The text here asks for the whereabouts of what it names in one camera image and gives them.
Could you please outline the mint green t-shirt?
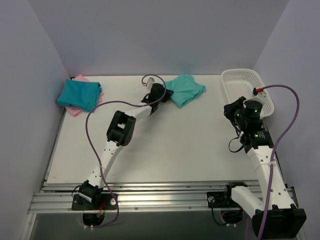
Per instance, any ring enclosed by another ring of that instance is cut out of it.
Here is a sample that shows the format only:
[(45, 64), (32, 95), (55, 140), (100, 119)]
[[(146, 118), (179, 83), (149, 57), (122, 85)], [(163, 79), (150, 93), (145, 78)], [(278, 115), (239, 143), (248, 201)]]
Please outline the mint green t-shirt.
[(170, 99), (178, 108), (189, 104), (197, 97), (206, 92), (206, 87), (195, 81), (195, 78), (189, 74), (180, 74), (170, 81), (166, 81), (166, 88), (173, 91)]

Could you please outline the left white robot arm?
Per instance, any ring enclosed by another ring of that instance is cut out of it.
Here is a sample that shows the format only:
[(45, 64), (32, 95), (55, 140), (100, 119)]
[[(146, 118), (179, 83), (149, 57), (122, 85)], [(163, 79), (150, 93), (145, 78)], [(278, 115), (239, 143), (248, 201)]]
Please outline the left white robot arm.
[(133, 108), (126, 111), (117, 110), (107, 129), (102, 155), (98, 154), (90, 139), (89, 119), (85, 120), (86, 136), (98, 161), (87, 180), (79, 187), (79, 196), (83, 198), (82, 202), (88, 209), (95, 210), (100, 206), (101, 194), (106, 185), (105, 177), (120, 151), (132, 140), (136, 123), (155, 113), (159, 104), (168, 101), (173, 94), (174, 91), (166, 89), (164, 85), (154, 83), (139, 104), (127, 103)]

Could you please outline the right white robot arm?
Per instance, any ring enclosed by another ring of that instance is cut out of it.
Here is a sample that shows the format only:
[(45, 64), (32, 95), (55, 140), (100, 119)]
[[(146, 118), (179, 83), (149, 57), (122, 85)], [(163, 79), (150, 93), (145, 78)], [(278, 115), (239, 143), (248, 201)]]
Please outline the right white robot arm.
[(238, 131), (239, 141), (252, 162), (262, 199), (243, 183), (236, 183), (222, 193), (222, 200), (230, 207), (238, 204), (247, 213), (257, 239), (294, 239), (307, 216), (285, 186), (273, 153), (275, 146), (260, 117), (262, 108), (260, 102), (243, 96), (223, 107), (224, 116)]

